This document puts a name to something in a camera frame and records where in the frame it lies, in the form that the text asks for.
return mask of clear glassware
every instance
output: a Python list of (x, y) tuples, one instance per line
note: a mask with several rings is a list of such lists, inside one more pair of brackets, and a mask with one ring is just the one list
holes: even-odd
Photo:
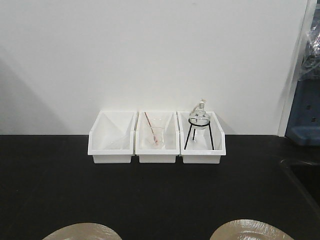
[(150, 127), (150, 130), (150, 134), (147, 137), (148, 142), (152, 145), (152, 148), (162, 149), (162, 147), (165, 145), (165, 129), (163, 127)]
[(205, 129), (204, 126), (210, 122), (210, 115), (205, 111), (205, 102), (203, 100), (190, 113), (189, 121), (194, 124), (195, 129)]

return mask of plastic bag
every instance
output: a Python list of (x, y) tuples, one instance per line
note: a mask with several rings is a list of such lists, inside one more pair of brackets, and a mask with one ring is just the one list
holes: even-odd
[(307, 32), (307, 46), (301, 66), (301, 79), (320, 78), (320, 10), (316, 9), (312, 27)]

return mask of sink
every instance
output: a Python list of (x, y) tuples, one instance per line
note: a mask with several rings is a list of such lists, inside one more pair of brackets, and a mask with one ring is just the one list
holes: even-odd
[(291, 170), (320, 206), (320, 165), (292, 165)]
[(282, 160), (280, 165), (320, 219), (320, 163)]

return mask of white wall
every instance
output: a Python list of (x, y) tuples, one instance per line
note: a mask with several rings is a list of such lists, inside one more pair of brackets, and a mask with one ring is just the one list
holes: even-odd
[(0, 0), (0, 134), (88, 134), (100, 109), (278, 132), (307, 0)]

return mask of ring stand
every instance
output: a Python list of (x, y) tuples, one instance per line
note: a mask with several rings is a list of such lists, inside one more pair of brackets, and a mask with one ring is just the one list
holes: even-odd
[[(190, 119), (188, 120), (188, 122), (190, 123), (190, 128), (189, 128), (188, 136), (186, 137), (186, 141), (185, 141), (185, 145), (184, 145), (184, 150), (186, 150), (186, 148), (187, 148), (188, 140), (189, 140), (190, 133), (191, 133), (191, 129), (192, 129), (193, 126), (194, 126), (194, 127), (206, 127), (206, 126), (209, 126), (209, 132), (210, 132), (210, 139), (211, 139), (212, 150), (215, 150), (215, 148), (214, 148), (214, 141), (213, 141), (213, 139), (212, 139), (212, 132), (211, 132), (210, 121), (209, 121), (207, 124), (205, 124), (205, 125), (198, 125), (198, 124), (191, 123), (191, 122), (190, 122)], [(196, 128), (193, 129), (193, 137), (192, 137), (192, 140), (195, 140), (195, 134), (196, 134)]]

